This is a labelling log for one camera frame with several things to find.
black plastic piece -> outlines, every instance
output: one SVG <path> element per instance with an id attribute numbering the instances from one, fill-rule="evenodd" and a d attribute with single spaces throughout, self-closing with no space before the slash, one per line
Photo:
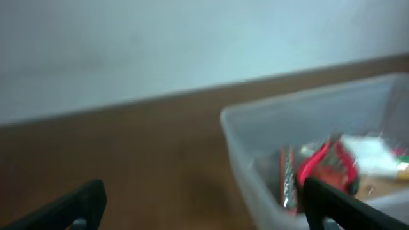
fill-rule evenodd
<path id="1" fill-rule="evenodd" d="M 312 230 L 324 230 L 327 217 L 335 220 L 345 230 L 409 229 L 408 225 L 347 196 L 316 178 L 306 179 L 303 192 L 305 215 Z"/>
<path id="2" fill-rule="evenodd" d="M 97 230 L 106 204 L 102 180 L 93 180 L 0 230 Z"/>

white wall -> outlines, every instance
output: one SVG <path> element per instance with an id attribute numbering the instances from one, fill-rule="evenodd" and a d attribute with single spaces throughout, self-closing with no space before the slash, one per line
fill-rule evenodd
<path id="1" fill-rule="evenodd" d="M 408 0 L 3 0 L 0 123 L 408 51 Z"/>

brown floor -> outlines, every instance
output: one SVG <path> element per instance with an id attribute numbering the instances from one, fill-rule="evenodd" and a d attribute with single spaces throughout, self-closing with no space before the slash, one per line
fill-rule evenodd
<path id="1" fill-rule="evenodd" d="M 100 178 L 108 196 L 101 229 L 254 229 L 220 110 L 387 72 L 409 72 L 409 56 L 3 127 L 0 226 Z"/>

red object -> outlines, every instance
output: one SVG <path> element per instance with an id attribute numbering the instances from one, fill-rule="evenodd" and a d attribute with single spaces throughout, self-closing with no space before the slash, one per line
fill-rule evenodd
<path id="1" fill-rule="evenodd" d="M 344 181 L 343 175 L 338 174 L 335 176 L 334 173 L 330 173 L 329 168 L 318 165 L 331 148 L 335 148 L 337 156 L 347 168 L 346 181 Z M 345 185 L 353 184 L 357 179 L 358 172 L 354 166 L 350 154 L 344 150 L 342 144 L 339 142 L 339 138 L 335 140 L 334 138 L 330 138 L 330 140 L 328 140 L 317 152 L 315 152 L 301 165 L 297 174 L 297 181 L 301 187 L 304 186 L 305 179 L 310 176 L 317 176 L 319 179 L 327 182 L 328 184 L 331 184 L 338 189 L 341 188 L 340 190 L 347 191 L 348 189 Z"/>

plastic bin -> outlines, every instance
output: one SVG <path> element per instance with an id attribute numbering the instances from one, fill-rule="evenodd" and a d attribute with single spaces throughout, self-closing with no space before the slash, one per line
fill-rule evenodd
<path id="1" fill-rule="evenodd" d="M 279 192 L 279 150 L 332 132 L 385 132 L 409 146 L 409 75 L 393 73 L 228 107 L 221 122 L 236 182 L 259 229 L 308 229 L 289 216 Z M 409 224 L 409 190 L 369 205 Z"/>

